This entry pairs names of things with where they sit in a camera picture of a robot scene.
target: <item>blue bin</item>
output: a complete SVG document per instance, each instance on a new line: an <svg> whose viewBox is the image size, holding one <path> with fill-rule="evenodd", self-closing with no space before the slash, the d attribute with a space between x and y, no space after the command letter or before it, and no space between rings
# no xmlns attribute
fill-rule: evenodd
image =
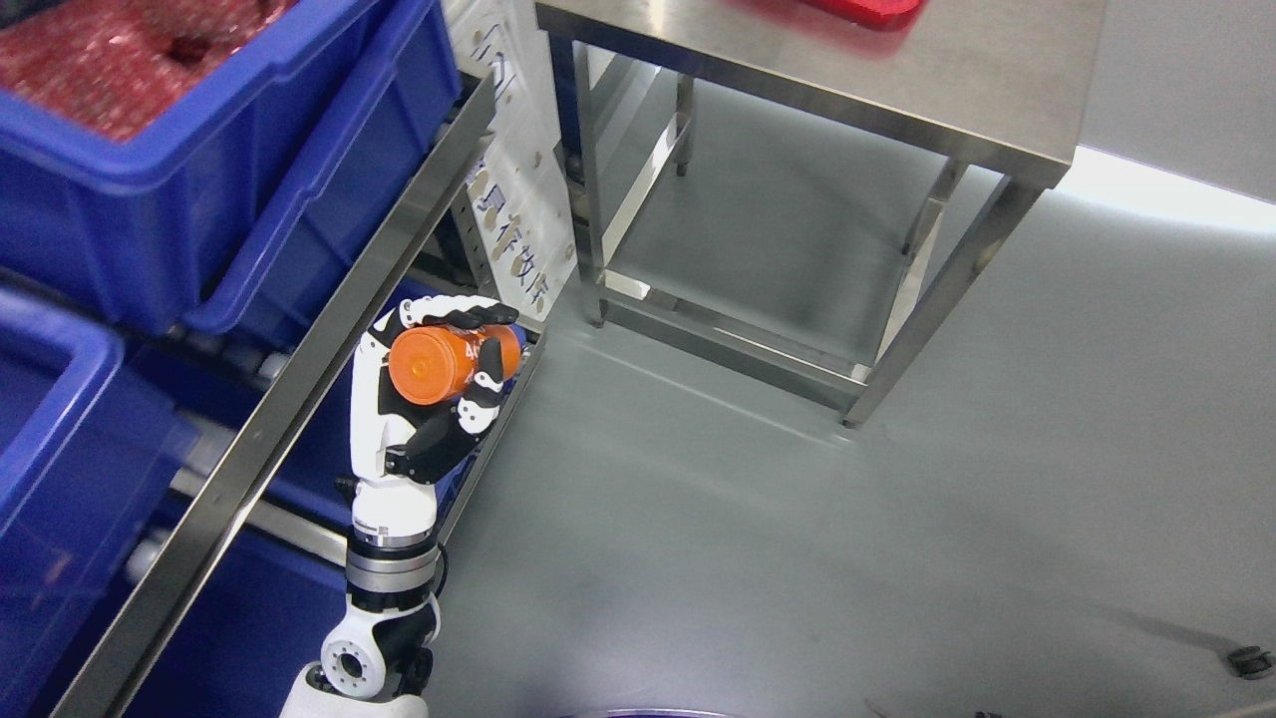
<svg viewBox="0 0 1276 718"><path fill-rule="evenodd" d="M397 0L212 297L184 321L296 346L461 92L438 0Z"/></svg>
<svg viewBox="0 0 1276 718"><path fill-rule="evenodd" d="M195 431L124 343L0 286L0 715L26 713Z"/></svg>
<svg viewBox="0 0 1276 718"><path fill-rule="evenodd" d="M217 284L302 143L352 136L325 110L392 5L301 0L125 143L0 91L0 264L108 320L166 332ZM441 38L413 79L454 97ZM325 131L313 133L320 116Z"/></svg>
<svg viewBox="0 0 1276 718"><path fill-rule="evenodd" d="M184 510L167 500L156 524ZM342 569L245 528L125 715L276 718L345 612Z"/></svg>

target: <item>orange cap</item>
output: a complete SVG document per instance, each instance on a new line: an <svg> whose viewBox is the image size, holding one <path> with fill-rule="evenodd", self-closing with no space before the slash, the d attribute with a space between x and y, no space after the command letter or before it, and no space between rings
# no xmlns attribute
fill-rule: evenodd
<svg viewBox="0 0 1276 718"><path fill-rule="evenodd" d="M458 397L473 371L470 342L444 326L415 326L390 344L390 384L412 404L429 407Z"/></svg>

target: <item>metal frame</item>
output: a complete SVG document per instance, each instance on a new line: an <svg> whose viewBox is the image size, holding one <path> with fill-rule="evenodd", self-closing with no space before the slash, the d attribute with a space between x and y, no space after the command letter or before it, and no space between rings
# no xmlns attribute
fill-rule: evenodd
<svg viewBox="0 0 1276 718"><path fill-rule="evenodd" d="M500 292L496 289L496 277L482 245L482 233L478 231L478 218L475 217L473 204L463 191L458 191L452 199L452 219L457 223L461 247L466 253L470 275L473 277L478 293L500 298Z"/></svg>
<svg viewBox="0 0 1276 718"><path fill-rule="evenodd" d="M198 472L181 469L172 478L168 490L186 499L195 499L204 488L205 481ZM269 499L263 499L253 506L253 513L245 524L333 566L346 566L345 536L276 506Z"/></svg>
<svg viewBox="0 0 1276 718"><path fill-rule="evenodd" d="M487 77L468 93L456 120L213 469L154 565L54 709L55 718L121 715L128 708L346 365L360 334L448 209L484 148L494 114L493 80ZM399 210L420 217L415 233L390 226ZM396 221L402 224L402 217Z"/></svg>
<svg viewBox="0 0 1276 718"><path fill-rule="evenodd" d="M919 117L896 117L902 124L883 124L878 117L880 107L866 107L860 102L843 102L835 108L820 103L819 98L824 94L819 88L803 84L799 78L778 78L758 68L726 66L695 50L665 46L649 37L635 41L627 31L570 14L553 3L537 3L537 18L541 27L550 32L551 42L572 46L570 55L554 54L554 75L560 83L560 92L574 91L577 98L581 165L588 199L588 217L578 217L575 236L586 318L595 325L615 320L723 367L837 409L847 427L861 426L882 403L1036 196L1044 187L1053 186L1069 165L1055 157L1007 148L985 138L997 152L981 156L980 163L1021 173L1008 175L991 194L930 288L923 293L933 237L968 166L967 159L958 158L958 154L968 152L947 157L912 224L901 237L901 251L907 256L909 269L896 284L878 361L869 369L661 291L641 278L614 270L609 264L639 221L666 166L675 165L679 176L688 171L690 131L695 125L695 77L931 149L943 150L952 144L949 134L956 130ZM591 87L591 46L620 54L618 60L628 54L679 73L676 102L669 125L657 138L615 216L606 222L601 221L604 213L597 190L605 148L600 148L596 140L600 131L606 131L609 136L620 134L615 126L607 125L624 121L612 116L612 99L621 93L615 85L628 74L630 65L628 59L625 64L612 61ZM600 89L609 96L600 98ZM572 121L569 114L563 114L561 119ZM565 124L564 136L570 134L573 128Z"/></svg>

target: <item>red material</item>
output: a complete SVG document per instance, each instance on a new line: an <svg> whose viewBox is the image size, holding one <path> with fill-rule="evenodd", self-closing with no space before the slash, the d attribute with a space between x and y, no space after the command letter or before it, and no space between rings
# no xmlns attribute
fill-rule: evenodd
<svg viewBox="0 0 1276 718"><path fill-rule="evenodd" d="M803 0L822 10L874 29L892 29L905 23L923 0Z"/></svg>
<svg viewBox="0 0 1276 718"><path fill-rule="evenodd" d="M0 87L126 140L296 0L68 0L0 29Z"/></svg>

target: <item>stainless steel table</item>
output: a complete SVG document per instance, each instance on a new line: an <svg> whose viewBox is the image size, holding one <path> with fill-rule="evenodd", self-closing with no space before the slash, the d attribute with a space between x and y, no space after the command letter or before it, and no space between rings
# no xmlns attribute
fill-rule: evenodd
<svg viewBox="0 0 1276 718"><path fill-rule="evenodd" d="M575 112L560 105L560 116L564 138L579 136L578 179L588 198L577 232L587 315L835 407L843 423L860 426L1041 191L1067 172L1105 4L944 0L925 4L902 29L875 32L796 0L538 0L560 102L575 96ZM591 46L618 57L591 74ZM607 205L600 177L612 138L625 134L615 125L632 119L618 111L615 85L633 60L679 73L676 101L647 161L625 177L628 190ZM873 367L609 268L666 166L688 171L697 78L947 157L900 237L909 267ZM928 244L968 165L1004 177L920 293Z"/></svg>

